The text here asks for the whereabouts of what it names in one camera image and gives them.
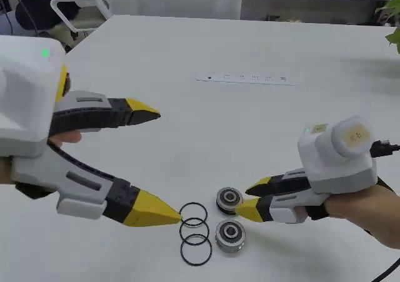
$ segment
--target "white desk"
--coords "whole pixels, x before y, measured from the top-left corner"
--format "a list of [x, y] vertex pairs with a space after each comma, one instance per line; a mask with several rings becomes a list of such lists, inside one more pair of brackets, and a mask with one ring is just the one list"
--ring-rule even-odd
[[[362, 113], [377, 137], [400, 142], [400, 56], [384, 38], [390, 31], [113, 17], [67, 56], [72, 88], [132, 96], [162, 116], [86, 134], [65, 150], [176, 209], [205, 204], [213, 235], [224, 219], [217, 191], [244, 191], [263, 176], [298, 168], [296, 143], [307, 123]], [[208, 71], [282, 73], [300, 86], [194, 81]], [[400, 154], [378, 162], [397, 190], [399, 162]], [[56, 200], [30, 201], [1, 188], [0, 281], [371, 281], [399, 256], [344, 220], [288, 226], [239, 219], [247, 233], [241, 253], [227, 257], [214, 246], [210, 262], [192, 268], [179, 255], [178, 225], [127, 228], [61, 216]], [[187, 253], [199, 261], [207, 250]], [[397, 271], [386, 281], [399, 278]]]

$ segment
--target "metal bearing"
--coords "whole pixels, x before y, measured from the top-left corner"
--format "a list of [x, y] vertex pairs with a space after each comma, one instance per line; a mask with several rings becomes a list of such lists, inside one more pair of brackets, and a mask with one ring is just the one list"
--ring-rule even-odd
[[235, 208], [243, 203], [243, 196], [235, 188], [225, 187], [217, 193], [217, 207], [221, 212], [228, 215], [236, 215]]
[[218, 247], [226, 253], [236, 253], [244, 246], [246, 232], [237, 221], [227, 219], [217, 225], [215, 240]]

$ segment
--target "bearing inner ring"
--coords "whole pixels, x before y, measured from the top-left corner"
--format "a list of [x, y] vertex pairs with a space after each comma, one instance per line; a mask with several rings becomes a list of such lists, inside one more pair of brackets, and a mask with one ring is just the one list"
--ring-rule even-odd
[[233, 224], [227, 224], [224, 227], [224, 235], [227, 238], [235, 239], [239, 235], [239, 231]]
[[238, 196], [236, 195], [236, 193], [234, 193], [233, 191], [225, 191], [224, 193], [224, 200], [227, 201], [228, 203], [232, 203], [235, 202], [236, 198]]

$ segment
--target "hand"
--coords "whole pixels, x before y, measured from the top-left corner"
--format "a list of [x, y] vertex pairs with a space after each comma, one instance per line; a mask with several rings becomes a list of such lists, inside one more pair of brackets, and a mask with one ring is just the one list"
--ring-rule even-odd
[[380, 243], [400, 249], [400, 197], [375, 185], [357, 193], [335, 194], [325, 201], [326, 211], [369, 231]]
[[[56, 146], [61, 147], [63, 143], [78, 143], [80, 142], [81, 138], [82, 135], [79, 131], [71, 131], [55, 135], [49, 140], [52, 141]], [[10, 158], [0, 158], [0, 184], [13, 184], [11, 179]]]
[[78, 143], [81, 139], [82, 134], [79, 131], [61, 133], [49, 138], [49, 140], [59, 148], [63, 145], [63, 143]]

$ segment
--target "black rubber o-ring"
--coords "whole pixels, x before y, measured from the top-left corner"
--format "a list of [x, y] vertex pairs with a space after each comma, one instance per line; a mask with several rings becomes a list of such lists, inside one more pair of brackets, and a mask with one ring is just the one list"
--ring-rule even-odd
[[206, 225], [206, 228], [207, 228], [207, 236], [201, 234], [201, 235], [203, 235], [203, 236], [205, 237], [202, 241], [200, 241], [199, 243], [191, 243], [191, 242], [185, 240], [185, 237], [183, 237], [183, 235], [182, 235], [182, 227], [185, 225], [186, 222], [188, 222], [188, 221], [190, 221], [190, 220], [192, 220], [192, 219], [196, 219], [196, 220], [198, 220], [198, 221], [202, 221], [201, 218], [188, 218], [188, 219], [185, 219], [185, 220], [182, 222], [181, 226], [179, 227], [179, 235], [181, 236], [181, 239], [182, 239], [186, 244], [188, 244], [188, 245], [190, 245], [190, 246], [199, 246], [200, 244], [205, 243], [205, 242], [207, 241], [207, 239], [210, 237], [210, 227], [208, 226], [208, 224], [207, 224], [206, 222], [203, 222], [203, 223]]
[[[200, 263], [192, 263], [189, 260], [187, 260], [185, 258], [185, 256], [183, 255], [183, 246], [185, 243], [188, 243], [188, 239], [193, 238], [193, 237], [202, 237], [203, 239], [205, 239], [208, 242], [208, 245], [210, 246], [210, 254], [208, 255], [207, 259], [204, 260], [203, 262]], [[191, 266], [202, 266], [205, 265], [210, 259], [211, 259], [211, 255], [213, 254], [213, 246], [210, 242], [210, 239], [206, 238], [203, 234], [190, 234], [189, 236], [185, 237], [184, 241], [182, 241], [181, 243], [181, 257], [183, 259], [183, 261], [185, 261], [188, 265]]]
[[179, 210], [179, 214], [182, 215], [182, 210], [183, 210], [185, 207], [189, 206], [189, 205], [197, 205], [197, 206], [202, 207], [202, 209], [203, 209], [204, 212], [206, 213], [206, 217], [204, 217], [204, 219], [201, 219], [200, 223], [198, 223], [198, 224], [184, 223], [186, 220], [181, 219], [182, 224], [184, 224], [184, 225], [187, 226], [187, 227], [192, 227], [192, 228], [193, 228], [193, 227], [198, 227], [198, 226], [201, 226], [202, 224], [204, 224], [204, 223], [206, 222], [207, 217], [208, 217], [208, 212], [207, 212], [206, 207], [204, 207], [202, 204], [200, 204], [200, 203], [198, 203], [198, 202], [186, 203], [186, 204], [183, 205], [182, 208]]

